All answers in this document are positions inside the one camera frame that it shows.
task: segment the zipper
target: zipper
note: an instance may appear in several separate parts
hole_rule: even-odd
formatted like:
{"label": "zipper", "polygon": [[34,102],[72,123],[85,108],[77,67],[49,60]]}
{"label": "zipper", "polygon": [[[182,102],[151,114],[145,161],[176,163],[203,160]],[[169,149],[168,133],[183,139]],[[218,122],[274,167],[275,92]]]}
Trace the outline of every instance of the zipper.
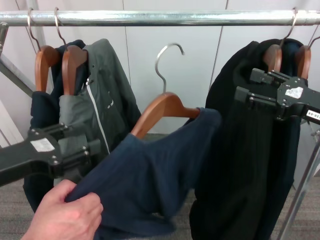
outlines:
{"label": "zipper", "polygon": [[94,107],[94,111],[95,111],[95,115],[96,115],[96,118],[98,120],[98,125],[99,125],[99,128],[100,128],[100,131],[101,131],[101,134],[103,136],[103,140],[105,142],[105,145],[106,145],[106,149],[108,150],[108,153],[110,154],[110,151],[109,151],[109,146],[108,146],[108,143],[107,143],[107,139],[106,139],[106,135],[105,135],[105,131],[104,129],[102,128],[102,125],[101,125],[101,121],[100,121],[100,117],[99,117],[99,113],[98,113],[98,108],[97,108],[97,105],[96,105],[96,101],[95,101],[95,98],[91,92],[91,89],[90,89],[90,83],[92,83],[92,81],[90,82],[89,78],[86,80],[86,88],[88,89],[88,93],[89,93],[89,96],[91,98],[91,101],[93,103],[93,107]]}

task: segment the metal hanger hook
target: metal hanger hook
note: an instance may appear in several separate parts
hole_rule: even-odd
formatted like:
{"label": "metal hanger hook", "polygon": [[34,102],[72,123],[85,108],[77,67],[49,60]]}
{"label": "metal hanger hook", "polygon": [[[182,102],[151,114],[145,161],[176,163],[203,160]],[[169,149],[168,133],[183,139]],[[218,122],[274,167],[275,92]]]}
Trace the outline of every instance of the metal hanger hook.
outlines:
{"label": "metal hanger hook", "polygon": [[163,93],[166,92],[166,88],[167,88],[167,81],[166,79],[164,78],[164,76],[162,76],[158,70],[158,64],[159,64],[159,60],[160,60],[160,57],[161,55],[171,46],[178,46],[180,51],[181,51],[181,54],[182,55],[185,55],[185,52],[184,50],[182,49],[182,46],[179,44],[179,43],[169,43],[168,45],[166,45],[164,48],[161,49],[161,51],[158,53],[158,55],[156,56],[156,60],[155,60],[155,72],[156,74],[158,74],[158,76],[163,80]]}
{"label": "metal hanger hook", "polygon": [[36,39],[32,33],[32,30],[31,30],[31,11],[34,10],[32,7],[29,8],[28,10],[28,18],[27,18],[27,22],[28,22],[28,27],[29,27],[29,32],[30,32],[30,36],[36,41],[36,44],[38,45],[38,48],[39,48],[39,51],[41,51],[41,48],[40,48],[40,44],[39,44],[39,41],[38,39]]}
{"label": "metal hanger hook", "polygon": [[294,10],[294,19],[293,19],[293,22],[292,22],[292,26],[291,26],[291,29],[288,33],[287,36],[285,36],[281,43],[280,43],[280,48],[283,46],[283,44],[285,43],[285,40],[290,36],[290,34],[292,33],[292,30],[294,29],[295,25],[296,25],[296,21],[297,21],[297,16],[298,16],[298,9],[296,7],[293,8]]}
{"label": "metal hanger hook", "polygon": [[60,30],[59,30],[59,19],[58,19],[58,10],[59,8],[55,7],[54,8],[54,20],[55,20],[55,26],[56,26],[56,30],[58,31],[58,35],[59,37],[62,39],[63,43],[64,43],[64,49],[65,51],[68,51],[67,48],[67,44],[66,44],[66,40],[61,36]]}
{"label": "metal hanger hook", "polygon": [[312,37],[311,37],[311,40],[310,40],[309,45],[308,45],[308,48],[309,48],[309,49],[311,48],[312,44],[314,44],[315,40],[320,39],[320,36],[318,36],[318,37],[316,37],[315,39],[313,39],[313,40],[312,40],[312,38],[314,37],[314,35],[315,35],[315,33],[316,33],[316,31],[317,31],[318,27],[319,27],[319,25],[318,25],[318,26],[316,26],[316,29],[315,29],[315,31],[314,31],[314,33],[313,33]]}

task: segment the chrome hanging bar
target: chrome hanging bar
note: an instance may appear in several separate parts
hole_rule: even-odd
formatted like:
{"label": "chrome hanging bar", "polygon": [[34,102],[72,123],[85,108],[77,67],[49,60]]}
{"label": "chrome hanging bar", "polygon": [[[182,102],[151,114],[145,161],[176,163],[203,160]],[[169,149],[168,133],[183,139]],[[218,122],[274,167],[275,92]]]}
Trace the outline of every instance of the chrome hanging bar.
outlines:
{"label": "chrome hanging bar", "polygon": [[[58,11],[63,26],[291,26],[292,10]],[[27,26],[28,11],[1,11],[0,23]],[[32,11],[32,26],[55,26],[54,11]],[[320,11],[299,10],[296,26],[319,25]]]}

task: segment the wooden hanger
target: wooden hanger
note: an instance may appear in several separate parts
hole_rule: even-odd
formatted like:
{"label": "wooden hanger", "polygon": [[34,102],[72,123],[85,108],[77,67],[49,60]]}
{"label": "wooden hanger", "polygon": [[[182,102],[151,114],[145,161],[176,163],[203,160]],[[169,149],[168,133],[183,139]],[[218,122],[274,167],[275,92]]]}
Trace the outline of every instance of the wooden hanger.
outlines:
{"label": "wooden hanger", "polygon": [[46,92],[49,68],[55,65],[60,60],[60,55],[58,51],[51,46],[40,47],[39,41],[34,37],[31,29],[32,10],[32,7],[28,9],[27,22],[30,36],[36,41],[36,44],[39,49],[35,57],[35,90]]}
{"label": "wooden hanger", "polygon": [[282,62],[282,50],[279,45],[271,45],[263,55],[263,62],[268,66],[268,72],[272,70],[280,72]]}
{"label": "wooden hanger", "polygon": [[198,108],[184,107],[180,98],[176,94],[166,92],[153,100],[153,102],[146,108],[132,129],[131,134],[142,139],[162,117],[195,119],[199,113],[200,110]]}
{"label": "wooden hanger", "polygon": [[80,47],[71,45],[67,47],[62,58],[63,94],[74,95],[76,87],[77,68],[88,60],[88,52]]}
{"label": "wooden hanger", "polygon": [[311,63],[311,49],[309,46],[301,46],[295,54],[295,62],[297,65],[297,76],[308,79],[309,68]]}
{"label": "wooden hanger", "polygon": [[294,18],[292,22],[291,29],[287,36],[285,36],[280,45],[273,44],[271,45],[264,53],[263,55],[263,61],[265,64],[268,65],[268,71],[277,71],[280,72],[281,69],[281,62],[282,62],[282,46],[285,43],[285,40],[290,36],[292,30],[295,27],[296,21],[297,21],[297,16],[298,16],[298,9],[296,7],[293,8],[294,10]]}

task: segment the sticker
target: sticker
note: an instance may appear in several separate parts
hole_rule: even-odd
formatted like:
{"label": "sticker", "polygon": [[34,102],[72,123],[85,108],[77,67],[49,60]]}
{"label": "sticker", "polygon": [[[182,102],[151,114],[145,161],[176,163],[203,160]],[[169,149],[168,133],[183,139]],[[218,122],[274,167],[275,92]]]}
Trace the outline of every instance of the sticker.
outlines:
{"label": "sticker", "polygon": [[313,119],[320,120],[320,113],[315,111],[308,110],[308,112],[306,113],[306,116]]}
{"label": "sticker", "polygon": [[301,98],[302,92],[304,91],[304,89],[300,86],[298,86],[297,88],[291,88],[291,89],[287,89],[285,91],[285,95],[295,98],[295,99],[299,99]]}
{"label": "sticker", "polygon": [[55,147],[49,142],[48,139],[42,138],[35,141],[30,141],[37,152],[51,152],[55,150]]}

